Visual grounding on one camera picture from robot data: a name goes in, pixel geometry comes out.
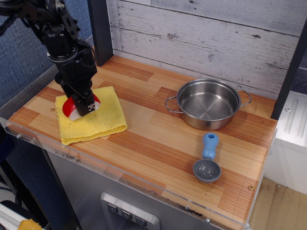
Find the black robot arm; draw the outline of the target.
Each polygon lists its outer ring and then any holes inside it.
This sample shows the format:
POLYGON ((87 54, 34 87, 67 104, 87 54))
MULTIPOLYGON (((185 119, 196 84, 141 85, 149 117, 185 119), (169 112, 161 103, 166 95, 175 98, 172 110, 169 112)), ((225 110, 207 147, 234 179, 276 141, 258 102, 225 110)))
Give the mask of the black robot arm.
POLYGON ((97 73, 95 51, 78 37, 78 21, 63 0, 2 0, 0 14, 7 17, 0 26, 2 35, 20 18, 46 47, 58 69, 55 81, 67 96, 62 107, 66 117, 74 121, 99 108, 100 101, 91 90, 97 73))

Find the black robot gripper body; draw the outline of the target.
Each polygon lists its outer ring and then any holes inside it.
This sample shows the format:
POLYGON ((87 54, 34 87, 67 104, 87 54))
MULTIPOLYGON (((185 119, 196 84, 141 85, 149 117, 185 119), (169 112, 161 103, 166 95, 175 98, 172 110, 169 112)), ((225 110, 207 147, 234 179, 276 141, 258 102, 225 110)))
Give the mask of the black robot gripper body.
POLYGON ((49 54, 48 58, 72 89, 72 95, 85 96, 91 92, 91 78, 97 73, 92 49, 73 49, 70 55, 56 57, 49 54))

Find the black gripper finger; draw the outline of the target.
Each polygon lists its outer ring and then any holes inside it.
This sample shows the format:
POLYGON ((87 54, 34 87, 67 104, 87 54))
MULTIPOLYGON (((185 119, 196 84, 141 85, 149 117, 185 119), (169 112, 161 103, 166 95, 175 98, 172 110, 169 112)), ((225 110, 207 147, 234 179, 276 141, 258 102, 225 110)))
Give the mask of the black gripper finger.
POLYGON ((61 86, 61 88, 63 89, 63 91, 64 91, 64 93, 65 93, 65 95, 66 95, 66 97, 67 97, 67 98, 70 98, 71 95, 72 95, 72 89, 71 89, 70 86, 67 85, 67 84, 65 83, 65 81, 62 79, 62 76, 61 76, 60 73, 57 73, 57 74, 55 75, 55 82, 61 86))
POLYGON ((71 97, 79 116, 83 117, 95 110, 95 101, 92 92, 87 92, 85 96, 74 93, 71 97))

